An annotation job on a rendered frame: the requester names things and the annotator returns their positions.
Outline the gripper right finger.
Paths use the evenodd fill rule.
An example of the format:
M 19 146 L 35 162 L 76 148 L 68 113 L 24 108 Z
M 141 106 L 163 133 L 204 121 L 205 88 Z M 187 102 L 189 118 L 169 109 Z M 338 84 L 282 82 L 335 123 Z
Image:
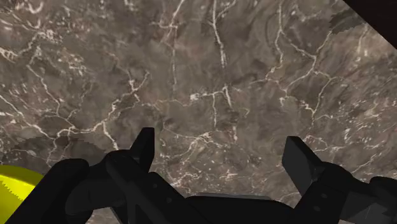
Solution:
M 286 224 L 397 224 L 397 179 L 360 181 L 297 136 L 286 138 L 282 166 L 302 196 Z

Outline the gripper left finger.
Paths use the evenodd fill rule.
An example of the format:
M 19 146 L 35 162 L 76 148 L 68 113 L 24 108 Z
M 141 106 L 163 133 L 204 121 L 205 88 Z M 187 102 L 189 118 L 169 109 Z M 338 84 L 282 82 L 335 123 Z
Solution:
M 57 162 L 6 224 L 85 224 L 92 211 L 113 207 L 122 224 L 199 224 L 199 214 L 159 174 L 150 172 L 155 130 L 143 128 L 128 150 L 90 166 Z

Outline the yellow round object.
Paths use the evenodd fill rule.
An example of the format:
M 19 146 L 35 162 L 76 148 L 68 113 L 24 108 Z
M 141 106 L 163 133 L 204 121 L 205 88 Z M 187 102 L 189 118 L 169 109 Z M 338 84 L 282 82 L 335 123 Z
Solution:
M 42 178 L 23 167 L 0 165 L 0 224 L 6 223 Z

